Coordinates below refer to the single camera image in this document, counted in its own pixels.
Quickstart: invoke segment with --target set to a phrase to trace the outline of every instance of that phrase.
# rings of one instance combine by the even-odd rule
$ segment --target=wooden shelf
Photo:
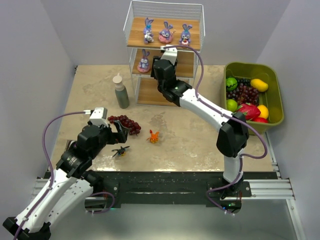
[[[168,102],[158,91],[158,82],[153,78],[144,78],[140,80],[137,104],[157,105],[157,106],[176,106]]]
[[[154,56],[158,56],[158,57],[162,56],[162,53],[160,50],[147,49],[146,51],[150,52],[150,55],[148,56],[149,64],[152,64]],[[134,63],[133,63],[132,74],[141,75],[141,76],[150,76],[151,69],[146,73],[142,73],[138,71],[137,66],[140,63],[141,58],[142,58],[142,50],[138,49],[134,59]],[[194,77],[193,52],[178,51],[177,60],[178,60],[178,63],[176,65],[176,70],[175,70],[175,75],[177,76],[177,78],[192,79]]]
[[[154,34],[154,42],[149,42],[148,44],[144,43],[144,34],[143,30],[145,28],[145,17],[135,17],[133,19],[132,27],[130,30],[130,35],[127,43],[127,47],[131,48],[151,48],[151,49],[159,49],[160,46],[164,44],[159,42],[158,36],[159,32],[164,29],[164,21],[168,21],[169,24],[173,25],[173,30],[176,32],[173,34],[173,41],[170,45],[178,45],[180,35],[183,31],[182,25],[183,24],[191,24],[192,28],[190,29],[191,34],[191,44],[190,47],[193,47],[197,51],[201,49],[201,41],[200,41],[200,23],[197,20],[188,20],[188,19],[172,19],[172,18],[152,18],[154,19],[152,26],[152,32]]]

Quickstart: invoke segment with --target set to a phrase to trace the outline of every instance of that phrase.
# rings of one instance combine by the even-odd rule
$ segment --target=cable
[[[50,157],[48,155],[47,152],[47,148],[46,148],[46,133],[47,133],[47,129],[49,128],[49,126],[57,119],[62,118],[64,116],[69,116],[69,115],[75,115],[75,114],[85,114],[85,111],[75,111],[75,112],[69,112],[69,113],[65,113],[62,114],[60,116],[57,116],[56,118],[52,119],[50,122],[48,122],[48,124],[44,127],[44,130],[42,132],[42,148],[43,148],[43,152],[44,152],[44,156],[45,159],[49,165],[50,168],[50,183],[48,188],[45,190],[45,192],[43,193],[43,195],[38,199],[38,201],[36,201],[36,203],[30,208],[30,210],[27,212],[27,214],[24,216],[24,220],[20,223],[20,226],[18,227],[18,229],[16,230],[13,240],[16,240],[18,238],[18,235],[20,233],[20,230],[22,229],[22,227],[24,226],[24,224],[26,223],[28,217],[31,215],[31,213],[37,208],[37,206],[42,202],[42,200],[47,196],[47,194],[49,193],[49,191],[51,190],[53,184],[54,184],[54,167],[51,163]]]
[[[111,205],[108,208],[102,209],[101,211],[88,210],[89,213],[92,213],[92,214],[103,214],[103,213],[108,212],[115,205],[115,202],[116,202],[115,196],[113,194],[111,194],[110,192],[107,192],[107,191],[101,191],[101,192],[93,193],[93,194],[90,195],[90,197],[93,197],[93,196],[96,196],[96,195],[100,195],[100,194],[106,194],[106,195],[109,195],[110,197],[112,197]]]
[[[263,137],[252,127],[250,126],[248,123],[244,122],[244,121],[241,121],[235,117],[232,117],[232,116],[228,116],[224,113],[222,113],[219,109],[216,109],[215,107],[207,104],[205,101],[203,101],[200,97],[199,97],[199,93],[198,93],[198,89],[199,89],[199,86],[202,82],[202,79],[204,77],[204,63],[202,61],[202,58],[200,56],[200,54],[191,46],[180,46],[180,45],[172,45],[172,46],[165,46],[164,49],[170,49],[170,48],[188,48],[190,50],[192,50],[196,55],[197,57],[199,58],[199,61],[200,61],[200,65],[201,65],[201,75],[200,75],[200,78],[199,78],[199,81],[198,83],[196,84],[196,87],[195,87],[195,96],[196,96],[196,99],[201,102],[202,104],[204,104],[205,106],[207,106],[208,108],[212,109],[213,111],[215,111],[216,113],[220,114],[222,117],[226,117],[227,119],[230,119],[230,120],[233,120],[237,123],[240,123],[244,126],[246,126],[247,128],[249,128],[250,130],[253,131],[253,133],[260,139],[262,145],[263,145],[263,148],[264,148],[264,153],[261,155],[261,156],[254,156],[254,155],[251,155],[251,154],[247,154],[247,153],[242,153],[239,158],[240,158],[240,168],[239,168],[239,173],[238,175],[236,176],[236,178],[234,179],[234,181],[232,181],[231,183],[225,185],[225,186],[222,186],[222,187],[217,187],[217,188],[213,188],[213,189],[210,189],[206,192],[206,196],[207,198],[214,204],[216,205],[218,208],[222,209],[225,213],[228,213],[228,214],[232,214],[234,215],[234,213],[226,210],[226,209],[223,209],[223,207],[221,205],[219,205],[217,202],[215,202],[214,200],[212,200],[210,197],[209,197],[209,193],[212,193],[212,192],[215,192],[215,191],[218,191],[218,190],[223,190],[223,189],[226,189],[230,186],[232,186],[233,184],[235,184],[236,182],[238,182],[240,176],[241,176],[241,172],[242,172],[242,168],[243,168],[243,156],[247,156],[247,157],[250,157],[250,158],[253,158],[253,159],[263,159],[267,153],[268,153],[268,148],[267,148],[267,144],[265,142],[265,140],[263,139]]]

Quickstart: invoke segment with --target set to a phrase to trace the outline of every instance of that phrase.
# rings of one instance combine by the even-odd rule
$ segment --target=gray bottle
[[[119,107],[122,109],[126,109],[129,107],[129,97],[127,93],[127,89],[125,85],[122,83],[122,77],[120,76],[120,73],[118,73],[117,76],[114,76],[112,81],[115,84],[115,96],[118,100]]]

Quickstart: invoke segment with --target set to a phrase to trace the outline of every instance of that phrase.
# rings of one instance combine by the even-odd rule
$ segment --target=purple bunny figurine
[[[169,25],[167,21],[164,21],[163,24],[165,28],[159,32],[159,41],[163,44],[169,44],[174,39],[175,30],[170,32],[170,29],[173,29],[174,26],[172,24]]]
[[[151,66],[149,65],[148,56],[150,55],[150,52],[145,49],[142,49],[142,58],[137,66],[137,69],[140,73],[146,73],[150,70]]]
[[[154,34],[151,31],[151,23],[153,22],[153,19],[146,18],[144,20],[145,28],[143,29],[144,34],[144,43],[153,43],[154,42]]]
[[[192,28],[192,25],[188,25],[188,26],[187,26],[187,24],[184,23],[184,24],[182,25],[182,27],[183,27],[184,31],[181,33],[181,38],[180,38],[180,40],[179,40],[179,43],[180,43],[180,45],[182,45],[182,46],[189,46],[190,43],[191,43],[191,39],[190,39],[191,34],[190,34],[190,32],[189,32],[189,29]]]

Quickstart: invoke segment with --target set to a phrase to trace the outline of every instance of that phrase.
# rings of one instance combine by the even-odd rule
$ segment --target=tabletop
[[[204,66],[199,93],[219,104],[220,85],[224,66]],[[201,69],[197,71],[196,82]],[[127,88],[130,106],[119,108],[112,79],[120,73]],[[124,144],[107,145],[92,161],[94,171],[223,171],[224,157],[216,147],[218,133],[194,113],[177,106],[136,105],[134,82],[128,65],[79,65],[77,67],[65,112],[76,112],[105,107],[108,116],[127,115],[138,122],[141,132],[129,135]],[[72,115],[62,119],[52,155],[56,164],[68,140],[76,140],[89,120],[88,115]],[[159,141],[147,141],[150,130],[159,131]],[[130,146],[126,155],[116,156],[112,149]],[[263,145],[256,136],[250,136],[246,153],[262,155]],[[245,157],[243,170],[248,172],[273,171],[271,157],[263,159]]]

